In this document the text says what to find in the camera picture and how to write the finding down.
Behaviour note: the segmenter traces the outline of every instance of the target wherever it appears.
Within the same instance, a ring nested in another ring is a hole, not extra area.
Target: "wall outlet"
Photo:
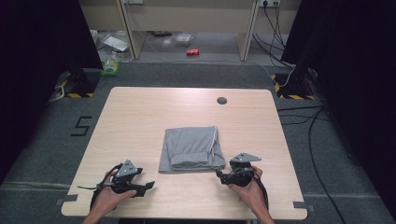
[[[124,4],[143,5],[143,0],[123,0]]]
[[[264,1],[267,1],[267,7],[279,7],[280,5],[280,0],[260,0],[260,7],[264,7]]]

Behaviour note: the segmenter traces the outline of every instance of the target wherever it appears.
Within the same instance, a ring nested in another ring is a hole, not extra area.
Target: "wrist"
[[[259,205],[251,208],[253,214],[257,217],[261,224],[275,223],[265,205]]]
[[[85,217],[82,224],[96,224],[100,219],[102,219],[102,217],[104,217],[104,215],[101,213],[91,210],[91,212]]]

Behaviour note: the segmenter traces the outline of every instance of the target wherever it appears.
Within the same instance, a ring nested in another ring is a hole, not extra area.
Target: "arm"
[[[129,190],[117,194],[111,187],[105,187],[96,197],[90,213],[85,217],[82,224],[96,224],[106,214],[111,212],[120,202],[136,195],[136,190]]]
[[[256,170],[257,175],[262,177],[262,170],[252,166]],[[250,183],[242,188],[235,184],[228,185],[228,188],[235,191],[239,195],[239,202],[244,202],[256,215],[257,219],[261,224],[273,224],[275,223],[265,206],[264,197],[262,195],[262,190],[256,181],[251,180]]]

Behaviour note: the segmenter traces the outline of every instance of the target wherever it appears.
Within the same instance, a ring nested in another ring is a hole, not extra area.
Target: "black cable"
[[[320,107],[323,107],[323,105],[311,105],[311,106],[301,106],[301,107],[293,107],[293,108],[283,108],[283,109],[278,109],[277,112],[288,111],[288,110],[296,110],[296,109],[320,108]]]
[[[256,177],[255,175],[251,175],[248,172],[246,172],[245,174],[247,174],[248,176],[250,176],[252,179],[254,179],[257,183],[257,185],[259,185],[260,189],[262,190],[262,197],[264,198],[264,203],[265,206],[267,207],[267,210],[270,209],[270,205],[268,203],[268,193],[267,193],[267,189],[265,188],[264,184],[262,183],[261,179],[259,177]]]
[[[272,42],[271,42],[270,55],[273,55],[273,53],[272,53],[272,48],[273,48],[273,46],[274,46],[274,39],[275,39],[275,34],[274,34],[273,40],[272,40]],[[272,63],[275,67],[279,67],[279,66],[277,66],[276,64],[274,64],[274,61],[272,61],[272,59],[273,59],[273,57],[270,57],[271,63]]]
[[[107,84],[108,77],[99,77],[99,80],[104,80],[104,83],[101,83],[101,85],[99,85],[99,83],[98,83],[96,86],[100,90]]]
[[[297,118],[312,118],[312,117],[308,117],[308,116],[303,116],[303,115],[279,115],[280,117],[297,117]],[[330,121],[330,119],[320,119],[323,121]]]
[[[276,28],[274,28],[274,25],[272,24],[271,19],[270,19],[270,17],[267,14],[266,7],[264,7],[264,14],[267,17],[267,20],[270,22],[271,27],[273,28],[274,36],[276,37],[277,42],[279,42],[279,44],[281,44],[283,47],[285,47],[285,45],[281,41],[281,37],[277,34]]]
[[[265,42],[264,40],[262,40],[262,39],[259,37],[258,34],[256,34],[256,36],[257,36],[257,38],[259,38],[259,40],[260,40],[263,44],[268,45],[268,46],[271,47],[271,44],[268,44],[267,42]],[[276,46],[273,46],[273,48],[274,48],[274,49],[279,49],[279,50],[281,50],[281,51],[284,50],[284,49],[278,48],[278,47],[276,47]]]
[[[280,8],[279,8],[279,3],[278,2],[274,2],[274,4],[275,4],[275,14],[276,14],[276,30],[279,33],[280,42],[282,42],[281,44],[282,44],[283,48],[285,48],[285,43],[283,42],[282,34],[280,33],[280,25],[279,25]]]
[[[310,117],[307,117],[307,119],[306,119],[305,121],[302,121],[302,122],[294,122],[294,123],[281,123],[281,125],[292,125],[292,124],[303,124],[303,123],[306,123],[307,121],[309,121],[310,119],[312,119],[312,118],[316,115],[316,113],[313,114],[313,115],[310,116]]]
[[[99,49],[96,49],[96,50],[104,49],[105,47],[107,47],[107,45],[103,45],[102,47],[100,47]]]
[[[323,181],[322,181],[322,179],[321,179],[321,177],[320,177],[320,175],[319,175],[318,167],[317,167],[317,165],[316,165],[316,163],[315,163],[314,154],[313,154],[313,150],[312,150],[312,143],[311,143],[312,126],[314,125],[315,120],[317,119],[318,115],[322,112],[323,108],[324,108],[324,107],[322,107],[322,108],[316,113],[316,115],[314,116],[314,118],[313,118],[313,120],[312,120],[312,122],[311,122],[311,125],[309,126],[309,131],[308,131],[309,153],[310,153],[310,155],[311,155],[311,161],[312,161],[312,164],[313,164],[313,166],[314,166],[315,174],[317,175],[317,178],[318,178],[318,181],[319,181],[320,185],[323,187],[323,190],[325,191],[326,195],[328,196],[328,198],[329,198],[330,201],[332,202],[332,206],[334,207],[334,209],[335,209],[335,211],[337,212],[338,216],[341,218],[341,221],[342,221],[344,224],[346,224],[346,222],[345,222],[345,220],[344,220],[344,218],[343,218],[343,216],[342,216],[340,210],[338,209],[337,205],[335,204],[334,200],[332,199],[332,196],[330,196],[329,191],[327,191],[326,186],[324,185],[324,183],[323,183]]]
[[[97,184],[95,188],[85,188],[85,187],[81,187],[81,186],[78,186],[78,188],[79,189],[101,189],[103,187],[103,185],[105,184],[107,178],[113,173],[113,171],[116,169],[120,169],[121,166],[122,166],[122,163],[114,166],[109,172],[107,172],[107,174],[105,175],[105,178],[103,178],[103,180],[99,184]]]
[[[259,45],[259,47],[266,52],[267,54],[270,55],[271,58],[274,58],[277,62],[282,63],[283,65],[285,65],[287,68],[292,69],[292,67],[282,61],[280,61],[277,57],[275,57],[272,53],[270,53],[267,49],[265,49],[260,43],[259,41],[256,39],[256,36],[253,36],[253,39],[256,41],[256,43]]]

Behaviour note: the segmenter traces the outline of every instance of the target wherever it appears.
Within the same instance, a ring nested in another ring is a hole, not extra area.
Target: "gray carpet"
[[[267,69],[270,74],[289,72],[271,66]],[[82,217],[64,217],[56,202],[67,194],[106,98],[117,86],[267,89],[274,94],[278,109],[322,105],[320,100],[277,98],[271,79],[258,65],[123,63],[118,76],[100,79],[92,98],[63,98],[48,105],[34,138],[0,188],[0,223],[82,221]],[[317,111],[318,108],[279,111],[309,212],[303,221],[277,223],[341,223],[311,159],[308,131],[312,119],[307,117]],[[75,128],[80,117],[90,117],[80,123],[90,128],[85,136],[71,136],[84,133]],[[350,158],[346,142],[328,112],[318,116],[311,131],[318,173],[346,223],[394,223],[362,168]],[[105,218],[101,223],[118,220]]]

